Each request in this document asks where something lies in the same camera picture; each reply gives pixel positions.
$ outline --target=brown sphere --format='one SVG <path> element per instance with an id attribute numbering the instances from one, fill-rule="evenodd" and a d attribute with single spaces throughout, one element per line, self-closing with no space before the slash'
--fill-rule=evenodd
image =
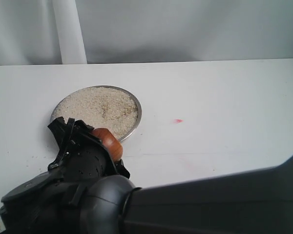
<path id="1" fill-rule="evenodd" d="M 96 128 L 91 133 L 102 140 L 102 144 L 107 148 L 114 162 L 121 160 L 123 147 L 107 128 Z"/>

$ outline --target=red mark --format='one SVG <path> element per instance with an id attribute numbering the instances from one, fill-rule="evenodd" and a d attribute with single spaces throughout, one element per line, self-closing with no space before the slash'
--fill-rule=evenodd
<path id="1" fill-rule="evenodd" d="M 183 122 L 182 119 L 174 119 L 174 123 L 181 123 L 181 122 Z"/>

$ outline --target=white table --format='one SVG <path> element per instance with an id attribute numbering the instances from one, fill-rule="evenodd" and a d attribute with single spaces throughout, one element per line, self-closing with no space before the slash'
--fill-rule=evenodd
<path id="1" fill-rule="evenodd" d="M 142 105 L 123 143 L 137 186 L 265 168 L 293 155 L 293 59 L 0 66 L 0 198 L 54 159 L 47 124 L 55 105 L 104 84 Z"/>

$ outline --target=round tray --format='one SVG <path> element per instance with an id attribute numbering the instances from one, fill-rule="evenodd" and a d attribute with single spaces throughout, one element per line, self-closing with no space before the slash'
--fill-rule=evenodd
<path id="1" fill-rule="evenodd" d="M 110 89 L 117 89 L 117 90 L 120 90 L 126 94 L 128 94 L 132 100 L 135 102 L 136 106 L 137 106 L 137 110 L 138 110 L 138 117 L 137 117 L 137 120 L 135 122 L 135 124 L 132 126 L 132 128 L 128 131 L 128 133 L 126 133 L 124 136 L 122 136 L 121 138 L 118 139 L 119 142 L 122 142 L 123 140 L 125 140 L 127 137 L 129 137 L 133 131 L 138 127 L 140 121 L 141 121 L 141 117 L 142 117 L 142 108 L 141 108 L 141 104 L 140 102 L 138 101 L 138 99 L 129 91 L 125 90 L 125 89 L 122 89 L 122 88 L 119 88 L 119 87 L 115 87 L 115 86 L 109 86 L 109 85 L 98 85 L 98 86 L 91 86 L 91 87 L 87 87 L 87 88 L 100 88 L 100 87 L 104 87 L 104 88 L 110 88 Z M 52 122 L 54 119 L 55 119 L 55 110 L 57 109 L 58 105 L 60 105 L 60 103 L 62 102 L 60 101 L 56 107 L 54 108 L 52 114 L 51 114 L 51 118 L 50 118 L 50 122 Z"/>

